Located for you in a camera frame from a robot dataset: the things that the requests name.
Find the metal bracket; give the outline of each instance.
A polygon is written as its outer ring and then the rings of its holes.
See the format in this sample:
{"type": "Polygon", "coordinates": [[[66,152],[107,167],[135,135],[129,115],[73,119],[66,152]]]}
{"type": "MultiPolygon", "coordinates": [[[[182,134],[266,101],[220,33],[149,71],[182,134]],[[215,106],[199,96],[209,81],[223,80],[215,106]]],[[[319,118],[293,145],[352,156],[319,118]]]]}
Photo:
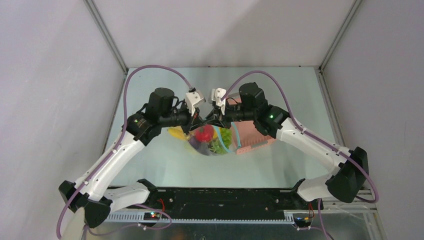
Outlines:
{"type": "MultiPolygon", "coordinates": [[[[126,209],[115,211],[106,218],[109,223],[169,223],[167,218],[160,217],[158,220],[144,220],[145,213],[150,210],[126,209]]],[[[220,220],[220,219],[172,219],[175,224],[294,224],[292,213],[284,212],[285,219],[276,220],[220,220]]]]}

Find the black joint housing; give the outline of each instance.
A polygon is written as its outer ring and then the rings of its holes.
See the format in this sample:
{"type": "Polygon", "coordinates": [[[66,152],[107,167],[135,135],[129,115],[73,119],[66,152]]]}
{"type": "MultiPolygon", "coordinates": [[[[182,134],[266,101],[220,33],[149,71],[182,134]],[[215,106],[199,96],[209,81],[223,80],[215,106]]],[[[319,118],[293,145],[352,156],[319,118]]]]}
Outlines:
{"type": "MultiPolygon", "coordinates": [[[[70,181],[63,181],[59,186],[59,192],[65,203],[71,198],[76,191],[75,183],[70,181]]],[[[93,229],[103,223],[111,212],[110,205],[112,200],[103,197],[100,201],[93,201],[89,199],[88,194],[82,195],[80,192],[71,202],[69,209],[76,212],[79,208],[84,207],[85,222],[93,229]]]]}
{"type": "MultiPolygon", "coordinates": [[[[368,174],[367,152],[360,147],[356,147],[354,151],[349,152],[350,158],[361,166],[361,168],[365,170],[366,174],[368,174]]],[[[328,191],[336,199],[345,203],[351,203],[362,188],[365,180],[365,176],[359,171],[359,169],[347,160],[343,165],[341,165],[338,173],[328,179],[325,184],[327,185],[328,191]]]]}
{"type": "Polygon", "coordinates": [[[268,105],[265,98],[265,93],[262,88],[259,88],[256,82],[245,83],[238,89],[243,107],[247,110],[261,111],[263,107],[268,105]]]}
{"type": "Polygon", "coordinates": [[[171,89],[159,87],[150,94],[145,114],[149,119],[166,117],[171,113],[174,102],[174,92],[171,89]]]}
{"type": "Polygon", "coordinates": [[[289,118],[287,111],[278,106],[268,105],[265,111],[253,122],[256,130],[264,136],[277,137],[277,131],[281,129],[281,124],[289,118]]]}

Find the purple cable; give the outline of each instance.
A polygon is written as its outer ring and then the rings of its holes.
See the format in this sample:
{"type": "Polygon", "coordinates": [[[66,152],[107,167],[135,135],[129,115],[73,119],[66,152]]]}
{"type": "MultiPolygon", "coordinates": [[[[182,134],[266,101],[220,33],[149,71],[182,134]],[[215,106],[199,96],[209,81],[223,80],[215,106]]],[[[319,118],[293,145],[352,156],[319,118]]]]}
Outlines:
{"type": "Polygon", "coordinates": [[[124,226],[122,226],[120,228],[117,228],[117,229],[115,229],[113,231],[107,232],[107,233],[94,233],[89,228],[89,226],[85,225],[84,226],[84,233],[87,234],[87,231],[88,231],[93,236],[102,237],[102,236],[107,236],[107,235],[114,234],[116,232],[119,232],[119,231],[121,231],[123,229],[130,228],[130,227],[143,227],[143,228],[151,229],[151,230],[162,230],[162,229],[166,229],[167,227],[169,227],[172,224],[172,218],[168,214],[166,214],[165,212],[163,212],[163,211],[161,211],[159,209],[154,209],[154,208],[151,208],[151,207],[142,205],[142,204],[134,204],[134,206],[141,207],[141,208],[144,208],[144,209],[148,209],[148,210],[153,211],[153,212],[156,212],[156,213],[160,213],[160,214],[162,214],[163,216],[165,216],[165,217],[167,217],[169,219],[169,223],[166,226],[161,226],[161,227],[151,227],[151,226],[145,226],[145,225],[138,224],[138,223],[131,223],[131,224],[128,224],[128,225],[124,225],[124,226]]]}
{"type": "MultiPolygon", "coordinates": [[[[297,122],[297,120],[296,120],[296,118],[295,118],[295,116],[293,115],[293,112],[292,112],[292,109],[290,108],[290,105],[289,105],[289,101],[287,100],[287,97],[286,97],[286,95],[284,94],[284,91],[283,91],[283,89],[282,89],[282,87],[280,86],[280,84],[277,82],[277,80],[271,75],[271,74],[269,74],[268,72],[266,72],[266,71],[262,71],[262,70],[253,70],[253,71],[250,71],[250,72],[247,72],[247,73],[245,73],[244,75],[242,75],[241,77],[239,77],[230,87],[229,87],[229,89],[228,89],[228,91],[226,91],[226,93],[224,94],[224,96],[222,97],[223,99],[225,99],[226,97],[227,97],[227,95],[233,90],[233,88],[242,80],[242,79],[244,79],[245,77],[247,77],[247,76],[249,76],[249,75],[251,75],[251,74],[263,74],[263,75],[266,75],[267,77],[269,77],[274,83],[275,83],[275,85],[277,86],[277,88],[278,88],[278,90],[280,91],[280,93],[281,93],[281,96],[282,96],[282,98],[284,99],[284,103],[285,103],[285,105],[286,105],[286,107],[287,107],[287,110],[288,110],[288,114],[290,115],[290,118],[291,118],[291,120],[293,121],[293,123],[294,123],[294,125],[300,130],[300,131],[303,131],[303,127],[301,127],[300,126],[300,124],[297,122]]],[[[313,133],[311,133],[311,132],[309,132],[308,130],[305,130],[304,131],[304,134],[306,134],[306,135],[308,135],[309,137],[311,137],[312,139],[314,139],[314,140],[316,140],[317,142],[319,142],[319,143],[321,143],[321,144],[323,144],[324,146],[326,146],[327,148],[329,148],[329,149],[331,149],[331,150],[333,150],[334,152],[338,152],[339,150],[337,149],[337,148],[335,148],[333,145],[331,145],[331,144],[329,144],[328,142],[326,142],[324,139],[321,139],[320,137],[318,137],[318,136],[316,136],[316,135],[314,135],[313,133]]],[[[373,203],[376,203],[376,202],[378,202],[379,201],[379,198],[380,198],[380,196],[379,196],[379,192],[377,191],[377,187],[376,187],[376,185],[374,184],[374,182],[373,182],[373,180],[370,178],[370,176],[367,174],[367,172],[357,163],[357,162],[355,162],[352,158],[350,158],[348,155],[346,155],[345,153],[343,153],[343,152],[340,152],[340,155],[343,157],[343,158],[345,158],[346,160],[348,160],[350,163],[352,163],[359,171],[360,171],[360,173],[361,174],[363,174],[364,175],[364,177],[366,178],[366,180],[369,182],[369,185],[371,186],[371,188],[372,188],[372,191],[374,192],[374,197],[375,197],[375,199],[374,200],[368,200],[368,199],[365,199],[365,198],[362,198],[362,197],[360,197],[360,196],[356,196],[356,198],[358,198],[358,199],[360,199],[360,200],[362,200],[362,201],[364,201],[364,202],[366,202],[366,203],[371,203],[371,204],[373,204],[373,203]]]]}
{"type": "Polygon", "coordinates": [[[323,215],[321,215],[321,198],[318,198],[318,216],[319,216],[319,221],[321,222],[321,228],[322,228],[322,232],[325,235],[325,239],[329,239],[329,234],[327,234],[326,228],[324,227],[324,222],[323,222],[323,215]]]}
{"type": "MultiPolygon", "coordinates": [[[[119,136],[118,141],[116,141],[115,146],[113,147],[113,150],[117,150],[119,145],[122,142],[122,139],[124,138],[124,134],[125,131],[127,129],[127,90],[128,90],[128,84],[130,83],[131,78],[134,76],[134,74],[136,74],[137,72],[143,70],[143,69],[149,69],[149,68],[155,68],[155,69],[165,69],[168,71],[171,71],[175,74],[177,74],[178,76],[180,76],[182,78],[182,80],[184,80],[185,84],[187,84],[189,89],[192,89],[192,85],[189,83],[189,81],[177,70],[174,70],[170,67],[167,66],[161,66],[161,65],[145,65],[145,66],[141,66],[138,67],[137,69],[135,69],[134,71],[131,72],[131,74],[128,76],[128,78],[126,79],[125,85],[124,85],[124,89],[123,89],[123,126],[122,126],[122,132],[119,136]]],[[[107,160],[109,160],[109,158],[111,158],[113,152],[109,152],[106,157],[93,169],[93,171],[85,178],[85,181],[89,181],[94,174],[97,173],[97,171],[106,163],[107,160]]],[[[56,236],[58,239],[62,238],[62,234],[61,234],[61,225],[62,225],[62,221],[64,219],[66,210],[69,208],[69,206],[71,205],[72,201],[75,199],[75,197],[77,196],[77,194],[80,192],[80,190],[84,187],[84,183],[81,183],[80,186],[78,186],[75,190],[75,192],[70,196],[69,200],[66,202],[65,206],[62,209],[62,212],[60,213],[59,219],[57,220],[57,224],[56,224],[56,236]]]]}

